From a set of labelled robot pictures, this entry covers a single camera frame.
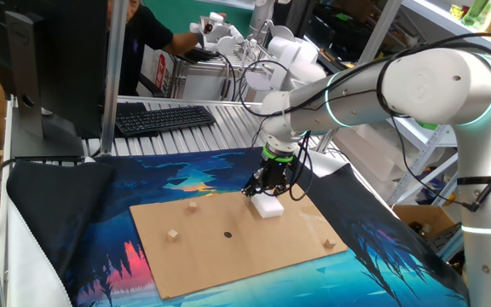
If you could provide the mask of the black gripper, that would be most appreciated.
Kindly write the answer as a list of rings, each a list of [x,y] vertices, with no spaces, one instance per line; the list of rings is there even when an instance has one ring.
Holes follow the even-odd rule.
[[[286,170],[292,164],[290,159],[262,159],[261,168],[252,173],[250,179],[241,189],[241,193],[251,198],[257,194],[257,187],[274,188],[273,196],[279,196],[289,191]]]

